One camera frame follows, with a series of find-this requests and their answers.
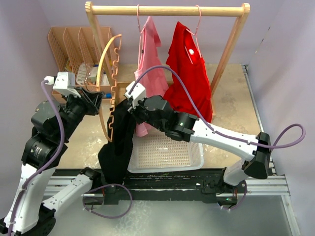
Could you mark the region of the black t shirt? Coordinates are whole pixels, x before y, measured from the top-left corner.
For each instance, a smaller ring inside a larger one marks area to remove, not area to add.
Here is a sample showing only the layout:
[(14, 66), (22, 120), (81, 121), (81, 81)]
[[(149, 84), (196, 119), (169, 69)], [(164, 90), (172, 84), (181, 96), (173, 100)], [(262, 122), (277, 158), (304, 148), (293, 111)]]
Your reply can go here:
[(105, 144), (98, 153), (98, 160), (107, 183), (123, 183), (133, 150), (133, 134), (136, 128), (134, 117), (127, 111), (123, 100), (113, 112), (113, 141)]

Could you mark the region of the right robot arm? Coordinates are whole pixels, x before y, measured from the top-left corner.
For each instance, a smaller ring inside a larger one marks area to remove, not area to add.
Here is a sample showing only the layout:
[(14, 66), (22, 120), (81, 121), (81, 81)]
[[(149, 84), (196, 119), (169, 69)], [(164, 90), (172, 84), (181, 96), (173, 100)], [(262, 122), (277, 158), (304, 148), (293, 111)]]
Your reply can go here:
[(175, 141), (210, 145), (237, 155), (241, 161), (225, 168), (219, 187), (231, 192), (249, 177), (266, 179), (270, 162), (270, 136), (249, 135), (204, 122), (195, 115), (178, 112), (161, 96), (127, 99), (127, 110), (137, 123), (146, 123)]

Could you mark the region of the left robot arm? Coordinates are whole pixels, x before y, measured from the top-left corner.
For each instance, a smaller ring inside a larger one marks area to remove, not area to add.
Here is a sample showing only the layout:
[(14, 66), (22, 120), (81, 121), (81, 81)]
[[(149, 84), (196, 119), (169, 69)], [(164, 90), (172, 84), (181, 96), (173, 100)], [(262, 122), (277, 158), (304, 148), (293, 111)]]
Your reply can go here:
[(50, 177), (67, 150), (66, 143), (85, 115), (98, 115), (104, 92), (77, 88), (78, 96), (67, 95), (66, 103), (49, 99), (40, 103), (31, 118), (31, 137), (26, 142), (21, 177), (14, 202), (0, 221), (0, 232), (8, 236), (47, 236), (57, 216), (73, 200), (101, 188), (101, 174), (89, 167), (56, 195), (43, 200)]

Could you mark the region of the orange wooden hanger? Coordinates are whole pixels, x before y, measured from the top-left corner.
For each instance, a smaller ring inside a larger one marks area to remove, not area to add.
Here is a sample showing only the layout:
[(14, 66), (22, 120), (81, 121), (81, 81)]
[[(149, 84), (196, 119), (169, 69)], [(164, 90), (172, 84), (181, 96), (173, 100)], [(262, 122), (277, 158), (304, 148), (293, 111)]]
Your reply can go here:
[(113, 112), (115, 111), (115, 107), (116, 107), (116, 90), (118, 88), (118, 83), (117, 83), (117, 75), (118, 75), (118, 66), (119, 66), (119, 61), (120, 61), (120, 55), (119, 55), (119, 50), (121, 49), (121, 45), (122, 45), (122, 34), (117, 34), (115, 36), (113, 36), (112, 38), (109, 39), (108, 43), (106, 44), (104, 50), (102, 51), (102, 54), (100, 56), (99, 59), (99, 64), (98, 64), (98, 71), (97, 71), (97, 75), (96, 75), (96, 85), (94, 87), (96, 87), (96, 91), (100, 92), (100, 76), (101, 76), (101, 70), (103, 67), (103, 62), (105, 60), (105, 56), (107, 55), (107, 51), (109, 50), (109, 48), (114, 45), (114, 41), (116, 39), (119, 39), (119, 46), (114, 48), (114, 53), (117, 56), (116, 60), (113, 60), (112, 65), (114, 67), (114, 72), (112, 72), (109, 75), (109, 72), (107, 72), (107, 76), (108, 76), (108, 81), (110, 83), (110, 91), (112, 94), (112, 98), (110, 99), (110, 105), (111, 108), (113, 110), (111, 110), (109, 112), (109, 117), (111, 118), (111, 122), (109, 123), (109, 125), (105, 124), (104, 122), (104, 117), (103, 117), (103, 109), (102, 109), (102, 103), (103, 103), (103, 99), (101, 99), (101, 103), (99, 106), (99, 120), (101, 123), (101, 127), (103, 130), (103, 133), (105, 135), (105, 138), (107, 139), (107, 141), (113, 142), (113, 134), (114, 134), (114, 129), (112, 127), (112, 125), (114, 124), (114, 115)]

